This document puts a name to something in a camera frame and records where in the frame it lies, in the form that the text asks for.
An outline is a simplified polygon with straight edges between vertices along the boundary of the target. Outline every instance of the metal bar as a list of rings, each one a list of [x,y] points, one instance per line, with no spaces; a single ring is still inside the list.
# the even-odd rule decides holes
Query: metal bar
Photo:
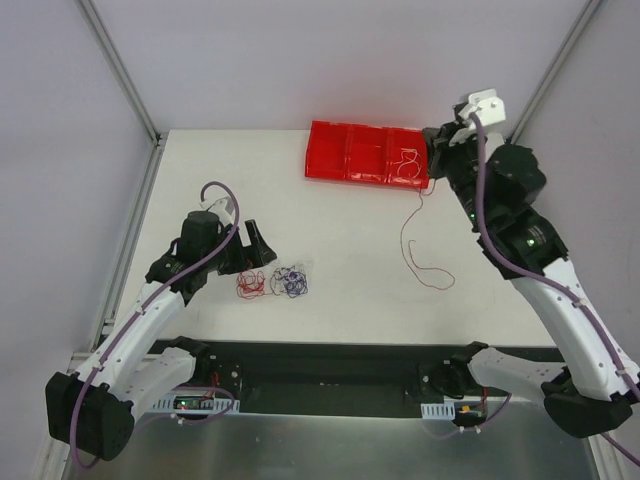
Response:
[[[38,480],[62,479],[68,458],[69,445],[47,436],[32,478]]]
[[[600,7],[606,2],[607,0],[588,0],[584,7],[582,7],[580,14],[576,18],[575,22],[573,22],[569,33],[567,33],[567,36],[562,42],[558,53],[553,57],[553,60],[544,72],[544,75],[533,92],[533,95],[527,102],[522,115],[518,118],[513,133],[509,136],[509,143],[518,143],[518,140],[531,120],[531,116],[540,106],[541,101],[549,91],[549,87],[551,87],[558,76],[558,73],[562,70],[562,67],[573,52],[574,47],[578,44],[582,34],[593,22],[596,13],[600,10]]]
[[[149,198],[151,197],[151,190],[153,189],[153,183],[158,173],[160,166],[160,160],[164,152],[164,144],[166,141],[166,135],[160,136],[160,143],[154,147],[147,162],[144,174],[140,181],[140,185],[137,189],[135,201],[129,213],[129,219],[127,223],[127,231],[122,241],[120,249],[118,250],[117,261],[111,276],[111,282],[109,283],[108,290],[100,304],[98,310],[97,329],[95,331],[91,348],[95,348],[100,341],[102,330],[106,320],[115,318],[120,298],[124,290],[124,285],[127,280],[127,273],[129,266],[133,259],[136,242],[138,241],[138,235],[142,228],[142,220],[144,214],[147,211],[149,204]]]
[[[618,453],[609,443],[600,435],[594,435],[587,439],[596,470],[600,475],[600,480],[625,480],[627,478],[625,460],[622,454]]]
[[[131,105],[136,117],[138,117],[138,121],[155,145],[159,138],[158,129],[155,127],[147,108],[144,106],[140,93],[138,93],[138,89],[131,80],[129,72],[127,72],[124,62],[122,61],[118,50],[116,50],[115,44],[100,18],[100,14],[96,9],[93,0],[76,0],[76,4],[82,13],[82,16],[87,21],[87,24],[91,29],[91,33],[93,33],[100,50],[102,50],[102,53],[104,54],[116,81],[120,85],[120,88],[122,88],[122,92],[127,98],[129,105]]]

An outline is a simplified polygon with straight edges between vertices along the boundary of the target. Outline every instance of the white table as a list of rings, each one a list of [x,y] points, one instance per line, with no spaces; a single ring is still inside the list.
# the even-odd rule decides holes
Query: white table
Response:
[[[418,264],[446,268],[457,282],[426,288],[405,265],[400,228],[416,192],[304,177],[307,131],[174,130],[170,133],[127,278],[118,319],[150,264],[199,209],[201,186],[229,185],[243,220],[254,218],[283,265],[311,262],[304,297],[236,295],[236,276],[210,275],[162,338],[203,340],[549,346],[529,305],[502,280],[446,181],[405,231]],[[210,190],[214,198],[222,191]],[[442,273],[423,273],[446,286]]]

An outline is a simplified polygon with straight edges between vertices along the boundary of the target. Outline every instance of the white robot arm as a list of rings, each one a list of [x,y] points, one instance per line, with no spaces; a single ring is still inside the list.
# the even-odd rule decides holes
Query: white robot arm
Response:
[[[496,145],[493,136],[486,161],[485,135],[505,120],[504,103],[495,90],[469,95],[454,112],[455,122],[437,132],[425,129],[430,176],[449,180],[474,231],[481,234],[485,255],[531,304],[566,367],[472,344],[447,368],[467,370],[469,383],[543,404],[573,436],[617,428],[640,399],[640,370],[591,306],[554,227],[531,207],[546,183],[537,160],[530,149]],[[451,377],[465,378],[460,372]],[[464,383],[458,382],[458,389],[464,390]]]
[[[204,192],[211,185],[224,188],[230,198],[206,202]],[[151,265],[147,283],[109,337],[72,375],[56,373],[47,384],[49,433],[71,445],[80,466],[78,449],[96,459],[115,458],[135,422],[170,390],[190,381],[210,385],[208,347],[184,337],[138,370],[165,327],[206,284],[208,274],[234,274],[276,259],[254,220],[245,222],[251,244],[242,245],[237,202],[226,186],[205,185],[201,200],[203,210],[189,213],[180,237]]]

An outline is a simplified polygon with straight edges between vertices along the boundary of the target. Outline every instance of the gray wall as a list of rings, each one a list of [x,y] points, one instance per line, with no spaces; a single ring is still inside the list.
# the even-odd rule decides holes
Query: gray wall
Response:
[[[23,479],[44,386],[87,348],[150,145],[74,2],[2,2],[0,65],[0,477]]]
[[[606,3],[520,142],[549,179],[537,206],[620,344],[640,361],[640,3]],[[621,429],[640,455],[640,412]],[[633,466],[629,472],[639,478]]]
[[[161,131],[440,125],[494,86],[518,118],[585,0],[96,0]]]

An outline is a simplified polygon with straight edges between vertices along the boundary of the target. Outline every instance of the red plastic container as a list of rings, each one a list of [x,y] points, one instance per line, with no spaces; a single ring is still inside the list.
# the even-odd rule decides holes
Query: red plastic container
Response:
[[[305,175],[426,188],[427,146],[420,130],[314,121]]]

